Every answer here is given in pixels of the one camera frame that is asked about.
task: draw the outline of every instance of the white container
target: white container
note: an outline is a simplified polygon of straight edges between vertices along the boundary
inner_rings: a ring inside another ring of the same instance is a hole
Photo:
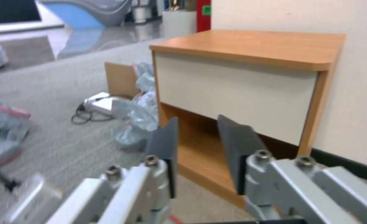
[[[196,12],[165,11],[163,13],[163,26],[166,38],[194,34],[197,32]]]
[[[132,10],[136,24],[146,23],[146,6],[136,6]]]

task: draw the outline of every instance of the wooden side panel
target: wooden side panel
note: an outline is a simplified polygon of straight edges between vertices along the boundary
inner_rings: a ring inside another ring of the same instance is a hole
[[[316,139],[317,129],[326,105],[328,93],[330,91],[330,86],[334,79],[338,57],[339,55],[337,55],[335,63],[331,65],[328,71],[318,72],[316,86],[314,87],[314,93],[309,106],[297,156],[310,156]]]

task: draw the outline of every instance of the cardboard panel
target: cardboard panel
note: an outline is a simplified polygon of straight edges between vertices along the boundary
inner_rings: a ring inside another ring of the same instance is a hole
[[[136,76],[131,66],[105,62],[105,69],[111,95],[127,95],[132,98],[140,92],[135,87]]]

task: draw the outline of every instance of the white wall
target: white wall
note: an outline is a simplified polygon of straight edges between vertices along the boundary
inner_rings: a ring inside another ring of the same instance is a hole
[[[367,164],[367,0],[212,0],[211,26],[346,33],[314,147]]]

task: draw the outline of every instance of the bolt head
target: bolt head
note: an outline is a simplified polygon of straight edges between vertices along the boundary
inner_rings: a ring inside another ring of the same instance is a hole
[[[255,158],[258,161],[269,161],[271,157],[272,157],[272,154],[268,150],[265,150],[265,149],[257,150],[255,152]]]
[[[312,169],[316,161],[310,156],[300,156],[296,159],[296,165],[300,169]]]
[[[121,167],[113,165],[106,170],[106,176],[109,180],[116,180],[121,176]]]
[[[149,166],[157,166],[158,165],[158,157],[154,155],[149,155],[145,157],[145,164],[147,167]]]

